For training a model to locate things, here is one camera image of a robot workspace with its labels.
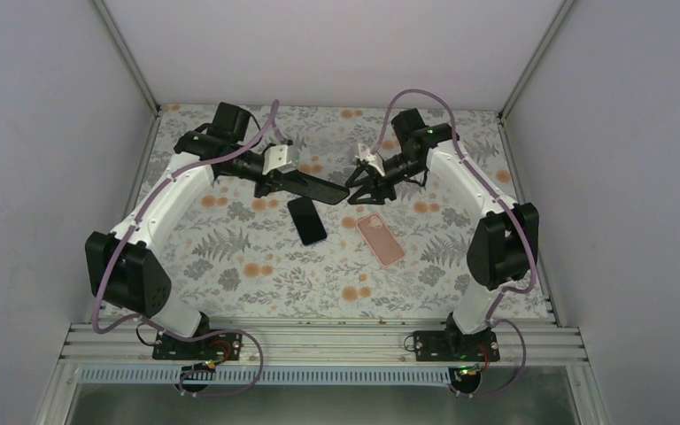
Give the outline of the black phone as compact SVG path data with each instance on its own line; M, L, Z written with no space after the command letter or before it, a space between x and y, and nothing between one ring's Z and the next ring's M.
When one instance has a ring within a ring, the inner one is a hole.
M282 177L281 190L326 205L337 205L350 195L350 191L344 186L299 171Z

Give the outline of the pink phone case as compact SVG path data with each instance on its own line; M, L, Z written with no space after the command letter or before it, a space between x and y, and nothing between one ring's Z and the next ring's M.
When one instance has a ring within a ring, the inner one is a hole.
M379 214L359 219L355 227L382 267L391 267L405 257L402 244Z

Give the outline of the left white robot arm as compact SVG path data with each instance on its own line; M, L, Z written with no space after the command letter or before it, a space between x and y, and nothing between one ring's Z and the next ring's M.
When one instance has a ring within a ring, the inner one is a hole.
M85 243L90 290L94 297L90 323L106 334L125 321L139 321L175 339L191 359L204 356L211 334L205 315L173 293L171 279L159 261L168 237L193 201L217 178L235 169L236 177L269 182L264 168L284 159L277 147L253 151L276 125L280 103L274 100L256 135L245 141L251 112L234 104L218 105L213 119L182 135L165 171L143 200L111 231L93 232Z

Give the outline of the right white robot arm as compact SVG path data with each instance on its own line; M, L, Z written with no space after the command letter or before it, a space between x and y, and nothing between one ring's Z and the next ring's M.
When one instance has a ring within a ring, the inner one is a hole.
M447 324L446 353L465 360L478 348L476 333L494 326L492 316L505 294L528 294L537 284L539 213L531 203L508 196L467 154L455 123L427 125L409 109L391 120L400 152L382 158L359 144L356 168L346 181L352 205L382 205L396 187L419 174L433 174L456 195L475 222L466 262L474 279Z

